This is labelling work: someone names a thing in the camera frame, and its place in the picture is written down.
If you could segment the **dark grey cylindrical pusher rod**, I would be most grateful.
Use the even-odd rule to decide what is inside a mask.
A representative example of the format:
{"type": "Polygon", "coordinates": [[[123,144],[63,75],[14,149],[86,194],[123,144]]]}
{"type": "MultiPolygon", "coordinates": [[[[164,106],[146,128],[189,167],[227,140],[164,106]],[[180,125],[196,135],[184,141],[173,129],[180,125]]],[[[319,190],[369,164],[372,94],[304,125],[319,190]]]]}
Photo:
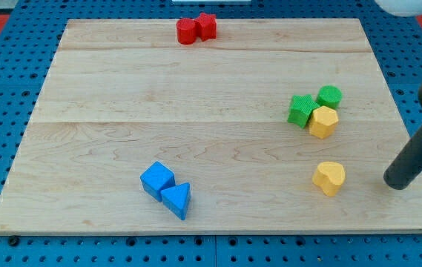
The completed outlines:
{"type": "Polygon", "coordinates": [[[385,170],[383,180],[389,187],[403,190],[421,171],[422,125],[385,170]]]}

